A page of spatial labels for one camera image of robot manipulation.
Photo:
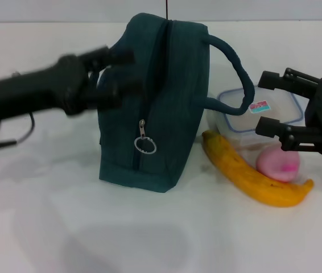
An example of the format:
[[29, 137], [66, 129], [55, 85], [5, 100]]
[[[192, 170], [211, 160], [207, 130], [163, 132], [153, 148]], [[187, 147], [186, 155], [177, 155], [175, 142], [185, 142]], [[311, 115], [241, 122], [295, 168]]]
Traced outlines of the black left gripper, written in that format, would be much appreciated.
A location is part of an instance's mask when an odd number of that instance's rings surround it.
[[[81, 94], [92, 88], [89, 75], [112, 65], [133, 64], [132, 50], [115, 51], [102, 47], [76, 55], [65, 55], [54, 65], [19, 76], [0, 80], [0, 121], [20, 115], [61, 109], [66, 115], [77, 115], [86, 109]], [[140, 81], [102, 84], [97, 87], [92, 102], [98, 110], [122, 106], [125, 97], [140, 95]]]

